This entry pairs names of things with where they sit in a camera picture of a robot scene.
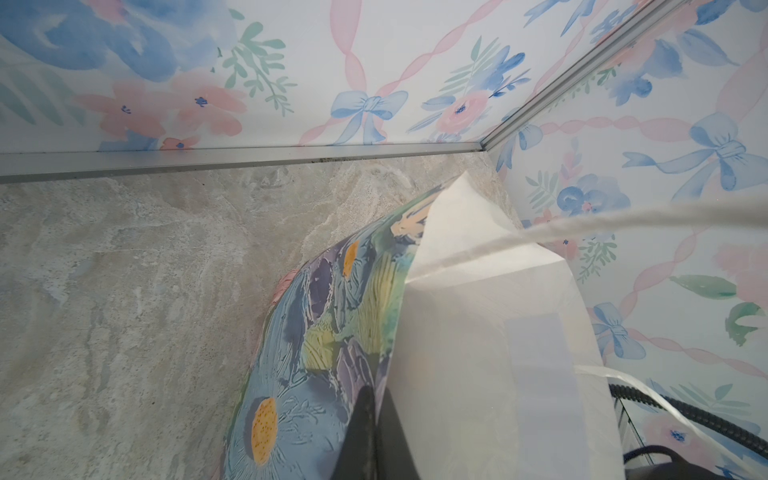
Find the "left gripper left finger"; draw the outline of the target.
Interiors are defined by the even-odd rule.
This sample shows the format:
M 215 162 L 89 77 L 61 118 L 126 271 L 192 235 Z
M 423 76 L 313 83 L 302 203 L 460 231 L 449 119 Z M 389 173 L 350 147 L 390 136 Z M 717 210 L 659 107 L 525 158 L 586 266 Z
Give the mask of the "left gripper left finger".
M 374 480 L 377 478 L 375 390 L 359 391 L 339 452 L 332 480 Z

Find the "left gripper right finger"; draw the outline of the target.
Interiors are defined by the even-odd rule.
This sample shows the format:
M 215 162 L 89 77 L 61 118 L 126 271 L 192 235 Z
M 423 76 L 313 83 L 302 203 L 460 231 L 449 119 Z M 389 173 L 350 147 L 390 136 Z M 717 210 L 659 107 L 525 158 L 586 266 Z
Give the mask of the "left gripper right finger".
M 379 478 L 419 480 L 393 397 L 385 390 L 379 411 Z

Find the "floral paper gift bag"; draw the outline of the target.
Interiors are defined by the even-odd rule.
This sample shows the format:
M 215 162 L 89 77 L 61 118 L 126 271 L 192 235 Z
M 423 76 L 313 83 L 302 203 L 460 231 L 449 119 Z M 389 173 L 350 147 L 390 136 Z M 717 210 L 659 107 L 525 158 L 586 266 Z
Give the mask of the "floral paper gift bag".
M 759 437 L 607 368 L 643 351 L 546 243 L 638 226 L 763 227 L 733 200 L 515 227 L 467 176 L 285 280 L 220 479 L 331 479 L 358 391 L 393 397 L 420 479 L 763 479 Z

